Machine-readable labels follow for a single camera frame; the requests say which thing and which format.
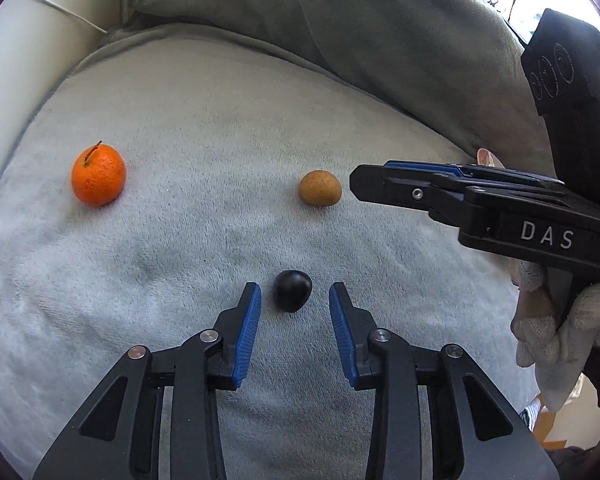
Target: white lettering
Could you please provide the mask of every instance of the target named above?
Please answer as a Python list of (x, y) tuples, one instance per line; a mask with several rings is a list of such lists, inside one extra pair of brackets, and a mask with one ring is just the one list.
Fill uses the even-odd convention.
[[(526, 234), (526, 228), (531, 227), (531, 234)], [(531, 240), (536, 234), (536, 224), (533, 222), (527, 222), (525, 220), (525, 224), (522, 226), (522, 235), (520, 236), (521, 240)]]
[(562, 235), (562, 238), (564, 238), (564, 242), (560, 244), (560, 247), (562, 247), (563, 249), (569, 249), (571, 247), (572, 240), (567, 235), (573, 236), (573, 231), (565, 231)]
[(540, 240), (540, 243), (544, 244), (544, 242), (547, 240), (549, 241), (549, 245), (554, 244), (554, 230), (551, 226), (547, 228), (546, 232), (544, 233), (544, 236), (542, 237), (542, 240)]

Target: brown round fruit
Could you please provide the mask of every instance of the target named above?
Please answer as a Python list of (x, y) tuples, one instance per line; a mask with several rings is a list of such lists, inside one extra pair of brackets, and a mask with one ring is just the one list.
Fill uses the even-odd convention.
[(298, 193), (302, 201), (308, 205), (326, 207), (340, 201), (342, 186), (334, 174), (315, 170), (302, 178)]

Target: light gray fabric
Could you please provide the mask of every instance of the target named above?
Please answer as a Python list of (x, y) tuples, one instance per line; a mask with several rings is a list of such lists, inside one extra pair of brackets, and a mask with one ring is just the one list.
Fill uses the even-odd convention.
[(554, 174), (522, 46), (480, 0), (130, 0), (164, 20), (275, 44), (430, 126), (469, 154)]
[[(328, 313), (337, 280), (380, 325), (428, 348), (457, 342), (515, 407), (531, 399), (533, 372), (514, 362), (506, 270), (426, 214), (360, 203), (346, 189), (361, 163), (467, 157), (323, 75), (204, 27), (168, 30), (105, 46), (78, 67), (0, 180), (0, 448), (18, 471), (30, 478), (127, 348), (179, 345), (250, 280), (264, 295), (250, 373), (219, 395), (229, 478), (363, 477), (372, 394), (342, 375)], [(117, 201), (91, 209), (68, 173), (101, 139), (128, 177)], [(298, 200), (298, 180), (317, 168), (345, 187), (332, 208)], [(293, 315), (270, 300), (288, 268), (314, 280)]]

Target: white cable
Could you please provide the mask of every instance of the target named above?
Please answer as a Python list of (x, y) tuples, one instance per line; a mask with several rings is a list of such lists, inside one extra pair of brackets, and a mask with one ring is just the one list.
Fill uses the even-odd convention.
[(87, 20), (86, 18), (83, 18), (82, 16), (80, 16), (79, 14), (76, 14), (75, 12), (71, 12), (68, 9), (65, 9), (64, 7), (59, 6), (58, 4), (53, 3), (50, 0), (40, 0), (41, 2), (47, 4), (49, 7), (53, 7), (54, 9), (59, 10), (60, 12), (64, 12), (65, 14), (68, 14), (69, 16), (73, 16), (74, 18), (77, 18), (78, 20), (85, 22), (87, 25), (91, 25), (91, 27), (95, 28), (98, 32), (101, 32), (102, 34), (106, 34), (107, 31), (104, 30), (103, 28), (98, 27), (97, 25), (95, 25), (94, 23), (91, 23), (89, 20)]

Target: dark gray fabric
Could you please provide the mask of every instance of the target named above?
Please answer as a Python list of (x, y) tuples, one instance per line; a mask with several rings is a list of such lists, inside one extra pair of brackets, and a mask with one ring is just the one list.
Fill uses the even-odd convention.
[(215, 25), (311, 61), (465, 152), (553, 174), (520, 65), (522, 46), (480, 0), (130, 0), (138, 12)]

